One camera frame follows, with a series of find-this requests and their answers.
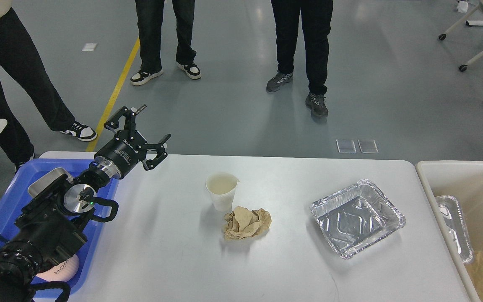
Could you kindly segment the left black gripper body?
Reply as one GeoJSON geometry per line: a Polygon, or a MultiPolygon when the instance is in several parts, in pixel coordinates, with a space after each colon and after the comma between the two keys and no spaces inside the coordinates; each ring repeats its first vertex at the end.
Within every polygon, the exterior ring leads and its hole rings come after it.
{"type": "Polygon", "coordinates": [[[94,155],[95,165],[109,178],[123,179],[140,161],[146,158],[148,142],[140,133],[117,133],[94,155]]]}

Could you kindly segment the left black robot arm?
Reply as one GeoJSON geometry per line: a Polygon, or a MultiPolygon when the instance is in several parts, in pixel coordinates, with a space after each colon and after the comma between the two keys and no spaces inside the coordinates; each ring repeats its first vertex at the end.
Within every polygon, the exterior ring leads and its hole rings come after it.
{"type": "Polygon", "coordinates": [[[138,163],[152,170],[167,158],[171,134],[151,144],[136,130],[135,119],[145,108],[121,107],[105,122],[114,137],[79,176],[61,169],[44,176],[47,183],[16,218],[18,234],[0,249],[0,302],[32,302],[37,291],[49,289],[62,290],[56,301],[68,300],[71,289],[65,281],[32,281],[77,254],[88,241],[83,230],[89,221],[115,218],[119,205],[98,197],[101,188],[123,179],[138,163]]]}

